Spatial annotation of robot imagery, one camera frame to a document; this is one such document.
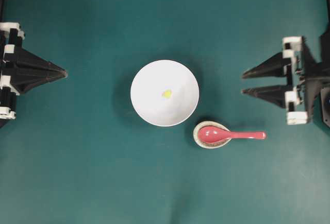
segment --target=white clamp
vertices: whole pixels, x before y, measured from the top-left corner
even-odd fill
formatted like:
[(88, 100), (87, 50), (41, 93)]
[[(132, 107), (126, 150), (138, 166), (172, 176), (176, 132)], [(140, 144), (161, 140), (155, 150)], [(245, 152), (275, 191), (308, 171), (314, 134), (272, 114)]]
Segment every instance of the white clamp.
[(19, 23), (16, 22), (0, 22), (0, 30), (5, 32), (5, 37), (9, 37), (10, 29), (17, 29), (18, 31), (18, 37), (21, 37), (22, 39), (25, 39), (24, 31), (21, 30), (21, 26)]

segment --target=yellow food piece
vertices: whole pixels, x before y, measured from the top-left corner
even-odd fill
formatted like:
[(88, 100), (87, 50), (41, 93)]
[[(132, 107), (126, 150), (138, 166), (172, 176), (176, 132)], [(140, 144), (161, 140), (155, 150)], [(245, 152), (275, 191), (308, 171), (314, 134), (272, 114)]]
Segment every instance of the yellow food piece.
[(166, 90), (165, 92), (163, 92), (162, 96), (166, 99), (169, 99), (171, 98), (171, 95), (172, 95), (172, 91), (171, 90)]

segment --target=spoon handle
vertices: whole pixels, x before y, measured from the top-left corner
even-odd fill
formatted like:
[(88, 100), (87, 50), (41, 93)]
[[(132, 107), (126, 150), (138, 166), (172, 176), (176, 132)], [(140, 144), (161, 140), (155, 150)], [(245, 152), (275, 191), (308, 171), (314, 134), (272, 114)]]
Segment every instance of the spoon handle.
[(266, 139), (265, 132), (230, 132), (232, 138), (251, 138), (251, 139)]

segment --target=teal table surface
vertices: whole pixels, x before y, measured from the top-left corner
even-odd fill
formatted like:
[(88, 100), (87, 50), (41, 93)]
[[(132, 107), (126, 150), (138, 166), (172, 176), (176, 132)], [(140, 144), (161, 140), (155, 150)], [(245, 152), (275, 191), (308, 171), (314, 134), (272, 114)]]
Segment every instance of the teal table surface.
[[(18, 99), (0, 130), (0, 223), (329, 223), (330, 129), (287, 126), (285, 110), (241, 79), (307, 37), (320, 60), (326, 0), (6, 0), (23, 47), (69, 76)], [(136, 72), (172, 59), (195, 74), (200, 101), (171, 128), (149, 125), (129, 96)], [(197, 146), (201, 120), (265, 130), (265, 141)]]

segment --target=red spoon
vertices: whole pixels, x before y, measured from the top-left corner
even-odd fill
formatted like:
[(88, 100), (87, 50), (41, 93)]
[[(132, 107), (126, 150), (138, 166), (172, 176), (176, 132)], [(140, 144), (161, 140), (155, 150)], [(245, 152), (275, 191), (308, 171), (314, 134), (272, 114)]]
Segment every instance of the red spoon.
[(215, 126), (206, 126), (199, 130), (198, 138), (204, 143), (215, 143), (225, 139), (233, 138), (251, 138), (265, 139), (265, 132), (232, 132), (220, 129)]

